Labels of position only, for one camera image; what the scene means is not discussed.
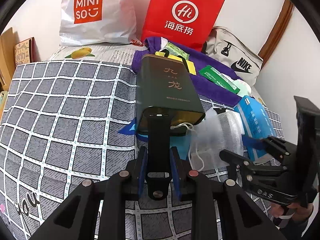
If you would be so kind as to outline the person right hand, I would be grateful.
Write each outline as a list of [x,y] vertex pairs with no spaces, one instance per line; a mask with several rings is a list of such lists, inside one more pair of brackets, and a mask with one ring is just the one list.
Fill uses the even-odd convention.
[[294,222],[303,222],[308,219],[313,212],[312,203],[309,203],[307,207],[302,207],[299,203],[291,203],[287,208],[292,215],[287,215],[282,206],[272,203],[268,213],[274,218],[284,219],[290,216]]

